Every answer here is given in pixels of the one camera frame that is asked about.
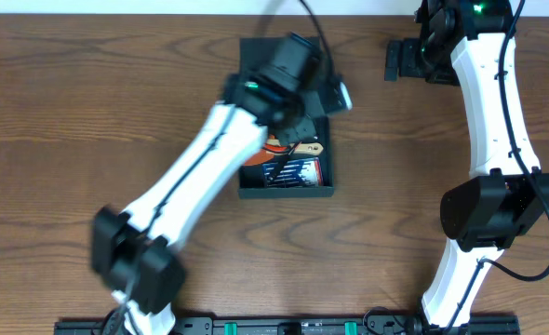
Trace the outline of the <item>black handled claw hammer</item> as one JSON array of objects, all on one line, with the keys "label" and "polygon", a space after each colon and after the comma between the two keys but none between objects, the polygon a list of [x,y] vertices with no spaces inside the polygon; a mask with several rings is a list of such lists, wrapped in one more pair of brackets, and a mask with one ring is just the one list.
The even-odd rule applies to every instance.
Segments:
[{"label": "black handled claw hammer", "polygon": [[283,170],[287,162],[289,161],[290,157],[294,154],[297,147],[300,145],[299,142],[294,143],[293,146],[289,149],[289,151],[277,162],[276,166],[269,172],[269,174],[266,177],[266,180],[268,182],[274,181],[280,172]]}]

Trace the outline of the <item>red handled pliers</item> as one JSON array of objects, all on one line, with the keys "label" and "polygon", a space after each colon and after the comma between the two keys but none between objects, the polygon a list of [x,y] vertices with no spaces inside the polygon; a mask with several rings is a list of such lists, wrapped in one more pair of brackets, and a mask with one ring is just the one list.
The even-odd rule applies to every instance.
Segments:
[{"label": "red handled pliers", "polygon": [[274,135],[270,135],[263,145],[263,149],[275,154],[284,154],[289,151],[289,146],[283,146]]}]

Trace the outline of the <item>orange scraper wooden handle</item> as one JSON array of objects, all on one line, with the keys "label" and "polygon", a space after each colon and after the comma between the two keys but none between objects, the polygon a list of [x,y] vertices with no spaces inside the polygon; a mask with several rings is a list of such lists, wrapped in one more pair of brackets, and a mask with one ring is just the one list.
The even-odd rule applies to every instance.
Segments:
[{"label": "orange scraper wooden handle", "polygon": [[[311,142],[311,143],[300,142],[300,145],[297,147],[294,154],[307,154],[312,156],[318,156],[323,151],[324,151],[323,145],[318,142]],[[251,156],[249,160],[244,164],[244,166],[250,167],[250,166],[261,165],[261,164],[270,162],[275,158],[282,157],[285,154],[286,153],[275,154],[275,153],[267,152],[263,149],[263,146],[262,146],[261,150],[257,154],[254,154],[253,156]]]}]

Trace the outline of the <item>dark green gift box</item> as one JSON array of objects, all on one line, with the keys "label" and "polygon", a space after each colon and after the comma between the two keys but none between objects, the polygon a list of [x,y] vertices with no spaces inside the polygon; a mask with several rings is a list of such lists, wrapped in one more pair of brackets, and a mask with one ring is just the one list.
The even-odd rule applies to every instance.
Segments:
[{"label": "dark green gift box", "polygon": [[318,142],[323,145],[324,151],[318,156],[307,154],[293,154],[289,160],[315,158],[320,161],[323,185],[318,187],[292,187],[274,188],[266,187],[262,166],[269,163],[277,163],[282,157],[250,167],[241,167],[238,172],[239,187],[238,196],[241,199],[277,199],[277,198],[319,198],[331,197],[334,194],[334,173],[330,150],[329,121],[323,120],[316,124]]}]

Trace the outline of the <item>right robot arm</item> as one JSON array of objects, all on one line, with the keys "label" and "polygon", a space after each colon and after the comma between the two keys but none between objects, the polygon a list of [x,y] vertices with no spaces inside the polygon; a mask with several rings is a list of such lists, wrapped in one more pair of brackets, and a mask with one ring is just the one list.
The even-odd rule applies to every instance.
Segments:
[{"label": "right robot arm", "polygon": [[[516,81],[516,25],[521,5],[508,1],[423,0],[416,38],[388,44],[384,77],[421,78],[462,91],[470,139],[469,178],[444,193],[446,245],[406,334],[514,334],[505,317],[471,309],[501,255],[540,217],[549,223],[549,173],[526,129]],[[533,276],[547,277],[546,270]]]}]

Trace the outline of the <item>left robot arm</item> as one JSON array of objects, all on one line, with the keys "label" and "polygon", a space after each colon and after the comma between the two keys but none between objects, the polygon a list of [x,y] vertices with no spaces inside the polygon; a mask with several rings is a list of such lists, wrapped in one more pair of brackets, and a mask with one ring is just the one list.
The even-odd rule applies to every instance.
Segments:
[{"label": "left robot arm", "polygon": [[171,304],[186,277],[179,255],[215,196],[273,145],[282,152],[265,181],[276,181],[300,146],[325,139],[331,114],[352,106],[323,36],[249,38],[240,51],[239,71],[166,173],[124,209],[104,207],[93,218],[91,266],[118,303],[105,334],[173,330]]}]

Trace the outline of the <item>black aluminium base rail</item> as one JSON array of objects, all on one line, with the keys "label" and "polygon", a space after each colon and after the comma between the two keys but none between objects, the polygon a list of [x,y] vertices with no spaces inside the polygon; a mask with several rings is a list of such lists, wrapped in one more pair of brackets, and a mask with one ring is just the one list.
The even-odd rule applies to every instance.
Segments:
[{"label": "black aluminium base rail", "polygon": [[[369,326],[377,334],[416,334],[409,333],[401,325],[408,325],[405,317],[371,315]],[[60,321],[53,330],[55,335],[110,334],[102,320]],[[364,327],[361,318],[320,318],[320,319],[217,319],[209,317],[187,317],[176,321],[169,334],[182,335],[324,335],[324,334],[372,334]],[[471,316],[469,323],[453,327],[446,334],[454,335],[519,335],[518,319],[513,315]]]}]

